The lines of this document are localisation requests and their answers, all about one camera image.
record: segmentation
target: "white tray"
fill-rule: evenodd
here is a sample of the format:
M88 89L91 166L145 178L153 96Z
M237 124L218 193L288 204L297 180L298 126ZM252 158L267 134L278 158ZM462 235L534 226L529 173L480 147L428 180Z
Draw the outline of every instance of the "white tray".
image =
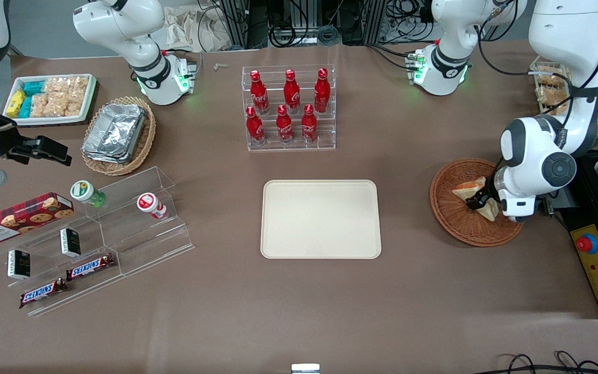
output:
M382 252L370 180L270 180L260 251L266 258L371 260Z
M87 118L87 114L89 113L89 109L91 106L93 92L96 89L97 80L95 76L92 74L62 74L62 75L38 75L38 76L20 76L19 78L15 78L12 87L10 88L10 93L8 99L6 99L6 105L2 111L2 115L6 116L6 108L12 99L12 95L17 90L21 90L24 83L27 82L34 82L34 81L45 81L47 78L68 78L69 76L73 75L80 75L80 76L87 76L89 78L89 83L87 83L87 90L85 92L85 98L83 99L83 107L80 109L80 114L77 116L68 116L68 117L43 117L43 118L12 118L19 127L43 127L43 126L55 126L55 125L66 125L69 123L76 123L82 122Z

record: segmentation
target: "bottle cap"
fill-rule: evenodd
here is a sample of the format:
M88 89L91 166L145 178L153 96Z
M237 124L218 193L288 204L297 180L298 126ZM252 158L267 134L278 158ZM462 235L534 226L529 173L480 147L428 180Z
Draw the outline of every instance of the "bottle cap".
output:
M77 201L87 201L93 195L93 184L78 180L71 187L71 197Z
M158 205L158 198L151 192L140 195L138 198L138 208L145 213L150 213L156 210Z

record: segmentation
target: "clear acrylic shelf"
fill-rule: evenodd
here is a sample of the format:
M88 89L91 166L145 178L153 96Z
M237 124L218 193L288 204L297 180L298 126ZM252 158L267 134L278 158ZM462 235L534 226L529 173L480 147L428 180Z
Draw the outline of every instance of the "clear acrylic shelf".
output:
M50 284L58 277L66 279L66 270L106 253L112 253L115 265L66 282L69 287L67 290L29 303L23 310L28 315L50 312L69 301L77 300L194 248L186 223L176 215L174 201L168 192L173 186L172 180L154 166L99 188L107 196L104 206L93 208L75 202L76 206L85 210L85 215L39 235L27 235L26 242L16 244L14 248L9 246L9 249L19 249L31 254L32 275L28 279L9 284L17 295L11 307L18 305L22 293ZM168 207L163 218L153 218L138 209L136 199L145 192L156 194ZM70 258L61 253L59 230L64 227L78 232L80 257ZM7 261L9 249L0 252L0 260Z
M304 142L301 134L301 118L304 114L304 105L313 104L315 98L315 82L318 80L318 70L326 68L329 71L327 80L331 86L331 94L326 113L317 113L318 118L318 140L312 144ZM278 105L285 104L283 87L285 85L285 71L294 69L296 82L299 84L301 95L301 113L289 114L292 118L292 132L294 133L294 142L292 144L282 144L278 137L278 128L276 127L276 109ZM261 79L266 86L266 92L269 96L269 113L258 116L262 120L266 143L262 146L255 146L251 142L251 135L246 130L246 113L248 106L253 105L251 97L251 71L260 72ZM336 148L336 70L334 64L314 64L314 65L295 65L295 66L257 66L244 67L241 76L241 92L243 99L243 128L246 134L246 143L251 152L269 152L269 151L323 151Z

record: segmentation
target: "cookie box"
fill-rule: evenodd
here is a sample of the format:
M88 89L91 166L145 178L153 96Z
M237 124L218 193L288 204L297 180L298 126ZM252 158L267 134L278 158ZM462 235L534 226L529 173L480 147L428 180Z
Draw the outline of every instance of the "cookie box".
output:
M73 214L73 204L54 192L0 210L0 243Z

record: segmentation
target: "brown tablecloth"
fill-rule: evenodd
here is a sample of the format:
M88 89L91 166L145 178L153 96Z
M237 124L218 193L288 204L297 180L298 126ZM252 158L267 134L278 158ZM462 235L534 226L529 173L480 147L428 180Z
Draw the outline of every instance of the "brown tablecloth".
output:
M408 46L398 47L409 50ZM500 67L522 71L527 42L486 45ZM335 151L251 154L244 141L242 66L337 62ZM216 62L229 68L213 70ZM598 361L598 308L567 232L531 218L499 248L451 238L428 189L455 158L499 157L513 118L535 114L529 77L504 76L479 53L448 97L408 84L364 47L204 55L195 94L153 106L152 153L176 182L197 248L42 317L18 310L0 261L0 372L474 372L505 367L505 353L557 364L554 350ZM121 58L14 57L14 76L91 73L97 106L140 96ZM74 180L106 185L80 159L83 126L25 130L67 144L70 168L0 161L0 208ZM266 260L259 252L263 185L272 179L370 179L377 184L382 255L376 260Z

